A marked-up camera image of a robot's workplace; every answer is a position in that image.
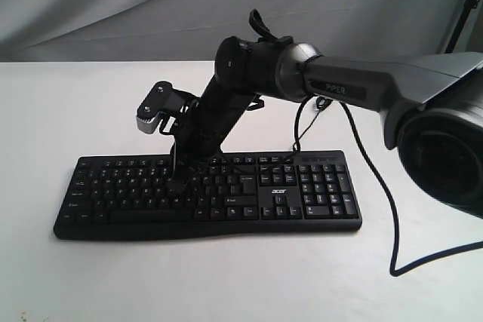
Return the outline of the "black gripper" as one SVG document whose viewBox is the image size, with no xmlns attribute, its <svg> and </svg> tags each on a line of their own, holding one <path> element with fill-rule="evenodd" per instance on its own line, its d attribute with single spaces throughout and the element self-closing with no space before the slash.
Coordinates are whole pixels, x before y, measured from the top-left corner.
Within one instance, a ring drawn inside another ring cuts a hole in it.
<svg viewBox="0 0 483 322">
<path fill-rule="evenodd" d="M 174 164 L 167 175 L 170 191 L 186 194 L 200 168 L 220 151 L 221 144 L 256 97 L 252 92 L 224 87 L 215 78 L 210 80 L 174 133 L 171 150 Z"/>
</svg>

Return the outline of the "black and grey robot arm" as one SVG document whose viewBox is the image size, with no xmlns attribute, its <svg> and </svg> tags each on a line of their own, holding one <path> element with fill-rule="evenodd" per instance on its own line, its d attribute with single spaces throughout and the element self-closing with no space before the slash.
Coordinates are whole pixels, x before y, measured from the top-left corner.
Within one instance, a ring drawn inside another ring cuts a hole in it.
<svg viewBox="0 0 483 322">
<path fill-rule="evenodd" d="M 180 122 L 171 185 L 181 191 L 219 151 L 257 96 L 300 103 L 320 96 L 379 114 L 383 142 L 432 198 L 482 215 L 482 55 L 354 60 L 312 45 L 277 48 L 225 39 L 214 75 Z"/>
</svg>

